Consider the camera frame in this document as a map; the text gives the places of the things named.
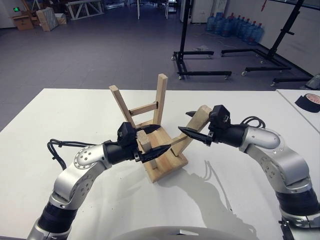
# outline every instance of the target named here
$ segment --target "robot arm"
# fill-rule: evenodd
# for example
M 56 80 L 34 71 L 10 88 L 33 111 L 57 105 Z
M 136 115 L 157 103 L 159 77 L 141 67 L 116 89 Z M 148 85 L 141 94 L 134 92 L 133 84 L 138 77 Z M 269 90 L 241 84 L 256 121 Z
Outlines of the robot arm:
M 244 123 L 231 124 L 230 113 L 223 105 L 213 108 L 209 114 L 209 122 L 208 135 L 188 127 L 179 129 L 190 138 L 208 146 L 211 142 L 224 143 L 239 148 L 256 160 L 279 201 L 281 228 L 284 233 L 287 228 L 320 228 L 320 205 L 312 188 L 309 167 L 299 154 L 286 146 L 281 135 L 273 130 Z
M 136 133 L 144 130 L 147 134 L 159 125 L 147 125 L 135 129 L 129 122 L 119 128 L 117 142 L 110 140 L 86 146 L 74 157 L 73 163 L 57 177 L 52 194 L 42 215 L 35 222 L 28 240 L 66 240 L 77 210 L 82 205 L 96 178 L 112 165 L 125 160 L 142 163 L 165 153 L 170 145 L 155 147 L 142 154 L 138 149 Z

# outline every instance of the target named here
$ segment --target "black metal stand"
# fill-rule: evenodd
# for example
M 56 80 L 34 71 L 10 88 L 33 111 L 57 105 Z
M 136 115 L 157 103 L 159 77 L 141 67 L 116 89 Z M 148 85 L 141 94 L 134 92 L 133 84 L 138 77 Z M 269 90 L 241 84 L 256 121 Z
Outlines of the black metal stand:
M 270 86 L 274 87 L 278 83 L 308 82 L 310 79 L 311 77 L 275 77 Z
M 300 10 L 303 3 L 304 3 L 304 0 L 298 0 L 292 13 L 290 14 L 288 20 L 286 21 L 283 29 L 280 30 L 281 32 L 280 32 L 278 38 L 274 42 L 272 48 L 267 53 L 264 53 L 263 51 L 261 51 L 260 49 L 257 49 L 257 48 L 230 49 L 230 50 L 222 50 L 221 56 L 224 57 L 224 54 L 227 54 L 227 53 L 254 52 L 257 55 L 263 57 L 265 60 L 268 60 L 275 65 L 274 67 L 269 67 L 269 66 L 250 67 L 249 66 L 249 67 L 246 67 L 245 70 L 241 73 L 242 76 L 247 75 L 247 72 L 290 70 L 291 67 L 289 67 L 286 64 L 275 59 L 275 54 L 276 54 L 277 48 L 278 48 L 279 44 L 281 43 L 281 41 L 283 40 L 284 36 L 286 34 L 294 35 L 294 33 L 290 31 L 290 29 L 291 29 L 292 25 L 294 24 L 295 20 L 297 19 L 298 15 L 300 13 L 299 10 Z
M 183 27 L 182 27 L 182 36 L 180 43 L 180 51 L 174 51 L 172 55 L 172 60 L 176 62 L 179 75 L 179 80 L 184 79 L 184 76 L 224 76 L 224 79 L 227 80 L 231 76 L 231 71 L 188 71 L 186 64 L 184 62 L 185 55 L 207 55 L 208 59 L 211 59 L 214 54 L 213 51 L 185 51 L 185 42 L 186 42 L 186 33 L 188 26 L 188 17 L 189 11 L 191 8 L 191 0 L 185 1 L 185 9 L 183 15 Z

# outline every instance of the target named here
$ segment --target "wooden stool leg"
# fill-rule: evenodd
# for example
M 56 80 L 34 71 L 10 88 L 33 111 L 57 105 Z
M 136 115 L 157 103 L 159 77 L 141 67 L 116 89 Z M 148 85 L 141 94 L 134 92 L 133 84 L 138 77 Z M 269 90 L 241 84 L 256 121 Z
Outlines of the wooden stool leg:
M 192 128 L 200 132 L 209 122 L 209 113 L 212 111 L 210 107 L 207 105 L 201 106 L 194 116 L 191 118 L 189 123 L 187 124 L 188 128 Z M 179 137 L 186 136 L 184 133 L 181 133 Z M 182 153 L 183 150 L 192 142 L 192 138 L 187 137 L 185 140 L 175 144 L 172 146 L 171 150 L 175 156 L 178 156 Z
M 152 147 L 151 147 L 151 142 L 148 138 L 148 135 L 146 134 L 145 131 L 141 130 L 136 133 L 136 138 L 138 142 L 140 143 L 140 146 L 142 150 L 147 153 Z M 157 162 L 156 159 L 153 159 L 149 161 L 149 163 L 152 166 L 152 169 L 155 169 L 157 167 Z
M 163 73 L 158 75 L 158 84 L 156 87 L 155 102 L 157 103 L 157 109 L 154 110 L 153 124 L 161 125 L 162 113 L 164 111 L 165 96 L 167 89 L 168 77 Z
M 118 103 L 119 108 L 120 108 L 125 120 L 127 122 L 131 123 L 132 127 L 135 128 L 136 125 L 134 123 L 134 120 L 131 117 L 131 114 L 130 114 L 128 108 L 127 108 L 127 105 L 126 105 L 124 99 L 121 96 L 121 93 L 120 93 L 119 89 L 115 85 L 110 86 L 109 89 L 111 90 L 111 92 L 112 92 L 112 94 L 114 96 L 114 99 Z

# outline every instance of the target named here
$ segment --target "gray floor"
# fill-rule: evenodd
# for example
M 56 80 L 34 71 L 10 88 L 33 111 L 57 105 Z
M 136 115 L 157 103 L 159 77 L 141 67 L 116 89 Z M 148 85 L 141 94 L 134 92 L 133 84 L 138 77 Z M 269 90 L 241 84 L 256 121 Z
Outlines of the gray floor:
M 193 76 L 178 80 L 173 51 L 178 51 L 182 24 L 179 14 L 165 19 L 163 9 L 125 7 L 104 15 L 70 21 L 51 32 L 0 29 L 0 131 L 43 89 L 155 90 L 157 75 L 169 77 L 169 90 L 274 91 L 274 77 L 304 76 L 296 69 L 279 72 L 240 73 L 260 66 L 253 53 L 220 57 L 222 49 L 248 48 L 236 37 L 204 32 L 205 25 L 188 27 L 185 50 L 205 45 L 215 51 L 212 60 L 186 60 L 190 71 L 232 71 L 232 77 Z M 302 83 L 278 88 L 298 89 Z

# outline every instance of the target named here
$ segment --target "black cable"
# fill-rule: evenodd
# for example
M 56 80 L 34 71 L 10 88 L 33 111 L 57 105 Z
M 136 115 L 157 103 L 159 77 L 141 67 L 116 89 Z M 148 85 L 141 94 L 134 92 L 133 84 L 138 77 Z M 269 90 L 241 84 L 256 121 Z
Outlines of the black cable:
M 255 120 L 258 121 L 258 123 L 259 123 L 258 126 L 249 125 L 250 122 L 255 121 Z M 259 117 L 257 117 L 257 116 L 248 116 L 248 117 L 246 117 L 245 119 L 242 120 L 241 124 L 246 124 L 246 125 L 249 125 L 249 126 L 254 127 L 254 128 L 260 128 L 260 127 L 262 127 L 263 129 L 266 128 L 265 122 L 262 119 L 260 119 Z
M 67 168 L 65 161 L 59 156 L 57 153 L 54 145 L 58 145 L 59 148 L 62 146 L 66 147 L 78 147 L 78 148 L 84 148 L 86 146 L 94 146 L 95 144 L 92 143 L 85 143 L 80 141 L 59 141 L 56 139 L 50 139 L 50 141 L 46 144 L 49 152 L 53 155 L 53 160 L 57 160 L 57 162 L 61 165 L 62 170 L 65 170 Z

